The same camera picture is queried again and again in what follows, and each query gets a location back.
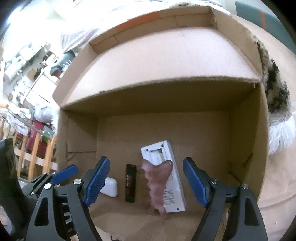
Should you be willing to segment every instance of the blue gripper pad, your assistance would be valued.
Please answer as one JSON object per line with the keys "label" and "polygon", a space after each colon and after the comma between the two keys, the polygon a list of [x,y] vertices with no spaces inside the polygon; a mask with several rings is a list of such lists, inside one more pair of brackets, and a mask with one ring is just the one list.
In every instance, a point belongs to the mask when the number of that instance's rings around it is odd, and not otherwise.
{"label": "blue gripper pad", "polygon": [[105,185],[105,180],[110,171],[110,161],[107,157],[101,157],[94,169],[85,174],[83,186],[87,185],[84,203],[90,207],[94,203]]}
{"label": "blue gripper pad", "polygon": [[71,165],[66,167],[64,170],[54,174],[51,179],[51,184],[61,184],[65,180],[68,180],[70,177],[74,176],[78,173],[78,167],[75,165]]}
{"label": "blue gripper pad", "polygon": [[203,205],[203,207],[208,207],[211,197],[210,184],[191,157],[186,157],[183,160],[183,172],[197,202]]}

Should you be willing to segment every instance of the blue textured pad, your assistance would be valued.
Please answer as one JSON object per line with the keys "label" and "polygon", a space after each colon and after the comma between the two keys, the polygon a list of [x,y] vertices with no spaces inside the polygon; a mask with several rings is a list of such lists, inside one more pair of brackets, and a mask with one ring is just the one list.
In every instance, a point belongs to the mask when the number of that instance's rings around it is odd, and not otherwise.
{"label": "blue textured pad", "polygon": [[90,207],[92,203],[95,203],[102,187],[105,184],[106,177],[110,171],[110,161],[106,157],[100,167],[98,168],[97,172],[94,174],[93,178],[89,182],[86,190],[86,198],[84,203]]}
{"label": "blue textured pad", "polygon": [[206,188],[197,175],[196,171],[199,171],[200,175],[202,175],[201,171],[198,169],[192,159],[189,160],[188,158],[185,158],[183,160],[183,172],[189,182],[197,202],[203,205],[203,207],[207,207],[210,201],[207,199]]}
{"label": "blue textured pad", "polygon": [[61,184],[65,180],[68,180],[70,177],[74,176],[78,173],[78,167],[75,165],[71,165],[66,167],[64,170],[54,174],[51,179],[51,184]]}

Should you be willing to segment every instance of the orange stripe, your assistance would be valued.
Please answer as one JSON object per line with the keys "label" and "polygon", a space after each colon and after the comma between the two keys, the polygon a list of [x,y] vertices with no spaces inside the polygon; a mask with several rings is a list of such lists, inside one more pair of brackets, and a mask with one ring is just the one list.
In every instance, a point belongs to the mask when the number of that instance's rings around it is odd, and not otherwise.
{"label": "orange stripe", "polygon": [[125,23],[122,23],[121,25],[118,25],[116,27],[116,30],[119,33],[119,32],[124,31],[126,29],[130,29],[130,28],[133,28],[133,27],[135,27],[137,25],[147,23],[147,22],[150,22],[152,20],[159,19],[159,18],[160,18],[159,12],[148,13],[148,14],[145,14],[143,16],[133,18],[133,19],[131,19],[131,20],[125,22]]}
{"label": "orange stripe", "polygon": [[261,23],[263,26],[263,29],[266,31],[267,30],[267,26],[266,26],[266,21],[265,21],[265,16],[264,16],[264,12],[260,11],[260,18],[261,18]]}

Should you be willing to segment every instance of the open cardboard box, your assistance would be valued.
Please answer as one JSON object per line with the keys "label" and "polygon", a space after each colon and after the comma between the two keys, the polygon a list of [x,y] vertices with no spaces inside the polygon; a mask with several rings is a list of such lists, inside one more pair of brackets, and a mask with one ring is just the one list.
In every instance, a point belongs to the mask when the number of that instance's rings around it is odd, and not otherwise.
{"label": "open cardboard box", "polygon": [[[87,45],[53,98],[61,107],[60,169],[110,159],[118,197],[90,207],[96,226],[120,240],[190,240],[204,208],[182,170],[190,156],[210,177],[247,183],[259,197],[268,156],[268,109],[252,35],[209,7],[173,8],[123,23]],[[186,211],[147,215],[140,148],[169,140]],[[135,203],[125,202],[126,164],[138,167]],[[223,225],[217,240],[223,236]]]}

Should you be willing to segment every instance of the pink gua sha stone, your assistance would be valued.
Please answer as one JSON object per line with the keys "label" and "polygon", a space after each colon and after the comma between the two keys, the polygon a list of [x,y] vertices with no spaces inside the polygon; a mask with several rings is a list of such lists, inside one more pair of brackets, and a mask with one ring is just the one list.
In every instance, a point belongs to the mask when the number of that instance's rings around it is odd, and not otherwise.
{"label": "pink gua sha stone", "polygon": [[151,207],[147,213],[152,214],[154,209],[157,209],[160,216],[166,218],[168,214],[163,206],[163,192],[173,170],[173,163],[170,160],[166,160],[155,166],[149,161],[143,160],[142,169],[145,171],[145,178],[148,180],[148,187],[150,189]]}

